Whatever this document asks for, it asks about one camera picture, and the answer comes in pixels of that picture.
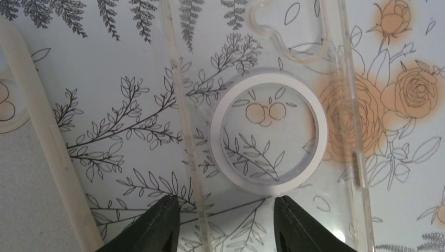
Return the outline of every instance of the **floral patterned paper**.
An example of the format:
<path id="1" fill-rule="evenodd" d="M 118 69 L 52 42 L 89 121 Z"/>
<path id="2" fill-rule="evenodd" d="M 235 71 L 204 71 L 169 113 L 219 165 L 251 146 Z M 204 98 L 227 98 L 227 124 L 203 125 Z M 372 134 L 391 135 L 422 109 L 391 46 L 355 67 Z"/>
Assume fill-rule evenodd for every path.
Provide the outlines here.
<path id="1" fill-rule="evenodd" d="M 178 43 L 189 53 L 182 58 L 181 70 L 193 106 L 214 106 L 234 84 L 230 75 L 249 74 L 263 64 L 264 49 L 257 35 L 246 32 L 247 3 L 180 0 Z M 347 7 L 376 249 L 443 251 L 445 62 L 440 28 L 445 22 L 441 12 L 445 3 L 350 0 Z M 311 37 L 313 32 L 304 36 L 307 27 L 318 29 L 312 23 L 320 18 L 319 0 L 282 1 L 274 11 L 280 31 L 299 29 L 303 35 L 298 39 L 307 38 L 304 43 L 320 47 L 319 38 Z M 0 14 L 21 29 L 30 51 L 36 52 L 33 59 L 104 240 L 116 236 L 163 195 L 177 195 L 182 213 L 179 249 L 201 251 L 196 192 L 184 166 L 187 161 L 159 1 L 0 0 Z M 208 27 L 206 20 L 219 25 Z M 226 40 L 206 46 L 209 38 L 203 30 L 209 38 L 223 33 Z M 287 34 L 285 43 L 293 43 L 295 37 Z M 243 51 L 229 49 L 235 47 Z M 289 47 L 299 50 L 302 45 Z M 211 71 L 187 76 L 200 55 L 208 56 Z M 282 58 L 277 57 L 274 64 L 279 70 L 289 69 Z M 320 79 L 330 74 L 316 66 L 306 70 Z M 343 104 L 333 97 L 330 85 L 323 83 L 319 93 L 329 122 L 334 122 L 330 125 L 342 122 L 348 128 L 347 114 L 341 120 L 338 117 Z M 0 83 L 0 108 L 12 104 L 8 88 Z M 299 109 L 295 101 L 281 101 L 279 91 L 271 95 L 272 102 L 257 101 L 249 93 L 248 102 L 237 105 L 250 123 L 273 127 Z M 1 120 L 11 118 L 1 115 Z M 198 146 L 208 141 L 206 122 L 202 124 L 195 129 Z M 237 136 L 238 144 L 260 150 L 262 162 L 270 162 L 271 167 L 285 164 L 283 157 L 290 156 L 271 142 L 242 136 Z M 330 127 L 324 162 L 344 161 L 339 145 L 348 139 L 343 137 Z M 298 148 L 310 152 L 313 143 L 307 140 Z M 235 138 L 230 144 L 236 155 Z M 255 164 L 250 160 L 249 156 L 238 160 L 240 169 Z M 211 155 L 200 161 L 199 168 L 206 183 L 224 187 L 218 184 L 219 171 Z M 332 188 L 348 179 L 347 173 L 330 178 Z M 303 184 L 296 195 L 299 190 L 313 194 L 304 202 L 311 211 L 322 219 L 334 218 L 336 202 L 331 196 L 311 192 L 311 184 Z M 213 246 L 218 251 L 272 251 L 271 199 L 240 194 L 233 205 L 218 205 L 229 197 L 215 192 L 205 195 Z M 233 225 L 226 226 L 226 219 L 232 219 Z M 341 225 L 340 234 L 335 235 L 351 241 L 352 228 L 341 232 L 350 223 Z"/>

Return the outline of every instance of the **floral tablecloth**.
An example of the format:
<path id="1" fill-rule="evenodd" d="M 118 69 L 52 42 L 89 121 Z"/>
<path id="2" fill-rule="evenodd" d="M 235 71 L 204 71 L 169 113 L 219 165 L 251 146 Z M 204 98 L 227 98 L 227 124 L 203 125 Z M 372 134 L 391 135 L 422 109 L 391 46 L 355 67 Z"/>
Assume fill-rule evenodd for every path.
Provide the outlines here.
<path id="1" fill-rule="evenodd" d="M 180 2 L 183 40 L 179 42 L 189 47 L 191 58 L 192 53 L 202 53 L 196 45 L 205 42 L 199 31 L 206 26 L 206 18 L 220 19 L 225 24 L 221 32 L 239 36 L 240 43 L 249 39 L 240 19 L 247 1 Z M 296 25 L 303 14 L 314 18 L 320 14 L 319 0 L 283 3 L 277 17 L 283 19 L 284 27 Z M 219 12 L 207 12 L 210 4 L 217 5 Z M 440 42 L 445 2 L 349 0 L 347 7 L 377 251 L 443 251 L 445 62 Z M 0 0 L 0 14 L 20 28 L 34 53 L 104 240 L 116 236 L 161 196 L 175 194 L 181 203 L 182 234 L 187 233 L 181 236 L 179 249 L 199 250 L 202 238 L 195 227 L 194 192 L 184 169 L 177 105 L 174 94 L 165 93 L 172 72 L 159 1 Z M 182 70 L 191 64 L 182 62 Z M 277 66 L 285 68 L 281 59 Z M 218 87 L 224 90 L 230 84 L 221 80 Z M 1 83 L 3 93 L 8 92 L 5 87 Z M 209 93 L 215 96 L 219 89 Z M 200 106 L 210 105 L 208 96 L 191 93 L 189 97 Z M 2 120 L 13 118 L 19 107 L 11 106 L 14 101 L 8 99 L 12 96 L 0 97 Z M 273 121 L 265 120 L 259 124 Z M 195 139 L 197 144 L 207 141 L 199 129 Z M 330 141 L 327 156 L 336 160 L 335 139 Z M 211 158 L 202 160 L 199 167 L 208 180 L 218 173 Z M 346 177 L 332 179 L 341 183 Z M 206 195 L 213 216 L 245 216 L 235 230 L 210 225 L 219 237 L 216 248 L 273 248 L 271 240 L 261 239 L 273 231 L 257 215 L 266 198 L 212 209 L 211 203 L 217 200 Z M 314 195 L 313 204 L 329 212 L 334 202 Z M 244 242 L 221 246 L 222 240 L 244 236 Z"/>

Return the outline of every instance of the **clear plastic tray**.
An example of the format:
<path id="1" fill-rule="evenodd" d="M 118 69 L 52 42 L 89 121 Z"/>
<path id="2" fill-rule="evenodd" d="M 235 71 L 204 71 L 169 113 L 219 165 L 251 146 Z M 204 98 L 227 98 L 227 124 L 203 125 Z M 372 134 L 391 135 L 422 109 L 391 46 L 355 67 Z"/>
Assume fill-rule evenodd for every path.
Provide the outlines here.
<path id="1" fill-rule="evenodd" d="M 174 80 L 165 88 L 198 196 L 179 249 L 273 251 L 273 199 L 286 194 L 373 251 L 364 160 L 380 131 L 363 127 L 375 125 L 359 112 L 373 90 L 354 75 L 344 1 L 161 3 Z M 226 13 L 211 11 L 221 4 Z"/>

